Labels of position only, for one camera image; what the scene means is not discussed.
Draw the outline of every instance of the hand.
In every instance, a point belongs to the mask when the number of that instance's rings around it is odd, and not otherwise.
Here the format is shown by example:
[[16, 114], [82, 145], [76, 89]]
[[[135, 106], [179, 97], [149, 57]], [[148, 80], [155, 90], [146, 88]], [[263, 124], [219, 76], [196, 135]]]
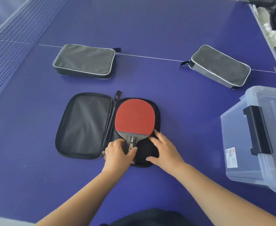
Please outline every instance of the hand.
[[122, 150], [122, 144], [124, 142], [124, 139], [118, 139], [108, 144], [107, 148], [105, 149], [106, 161], [102, 172], [110, 172], [122, 176], [129, 168], [138, 148], [132, 148], [132, 150], [130, 150], [130, 152], [125, 155]]
[[185, 164], [185, 162], [178, 153], [176, 147], [162, 133], [156, 130], [154, 130], [154, 133], [158, 139], [154, 137], [149, 137], [149, 139], [158, 148], [159, 158], [149, 156], [146, 160], [161, 167], [161, 169], [174, 176], [177, 168]]

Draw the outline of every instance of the table tennis paddle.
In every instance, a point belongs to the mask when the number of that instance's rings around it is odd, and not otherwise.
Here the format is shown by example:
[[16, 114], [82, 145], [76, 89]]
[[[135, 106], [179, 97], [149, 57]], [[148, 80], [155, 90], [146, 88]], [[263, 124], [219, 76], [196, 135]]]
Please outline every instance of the table tennis paddle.
[[136, 147], [139, 140], [151, 135], [155, 127], [153, 107], [141, 99], [129, 99], [123, 102], [116, 113], [116, 131], [126, 139], [127, 149]]

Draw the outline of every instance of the black paddle case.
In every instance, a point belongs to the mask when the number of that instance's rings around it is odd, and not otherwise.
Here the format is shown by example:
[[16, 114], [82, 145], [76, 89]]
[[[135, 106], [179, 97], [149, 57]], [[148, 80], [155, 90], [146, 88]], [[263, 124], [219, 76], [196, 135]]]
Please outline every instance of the black paddle case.
[[[108, 143], [122, 139], [115, 129], [115, 115], [118, 107], [126, 100], [120, 99], [122, 92], [115, 97], [99, 93], [76, 94], [69, 101], [59, 124], [55, 147], [66, 157], [80, 159], [97, 159], [104, 155]], [[146, 99], [155, 111], [155, 129], [160, 131], [160, 111], [158, 106]], [[149, 167], [151, 162], [146, 157], [159, 157], [158, 149], [149, 139], [137, 142], [138, 151], [132, 166]]]

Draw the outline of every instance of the label sticker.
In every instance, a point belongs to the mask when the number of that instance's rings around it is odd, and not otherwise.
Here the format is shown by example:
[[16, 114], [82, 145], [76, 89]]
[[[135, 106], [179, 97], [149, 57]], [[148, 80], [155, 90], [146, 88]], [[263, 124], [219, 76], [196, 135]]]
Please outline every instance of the label sticker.
[[226, 149], [227, 168], [237, 168], [235, 148]]

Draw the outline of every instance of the table tennis net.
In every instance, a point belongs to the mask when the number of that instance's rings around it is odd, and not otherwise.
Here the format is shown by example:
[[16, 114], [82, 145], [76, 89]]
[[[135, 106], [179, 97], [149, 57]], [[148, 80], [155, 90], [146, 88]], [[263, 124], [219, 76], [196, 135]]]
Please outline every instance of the table tennis net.
[[66, 1], [27, 0], [0, 26], [0, 88]]

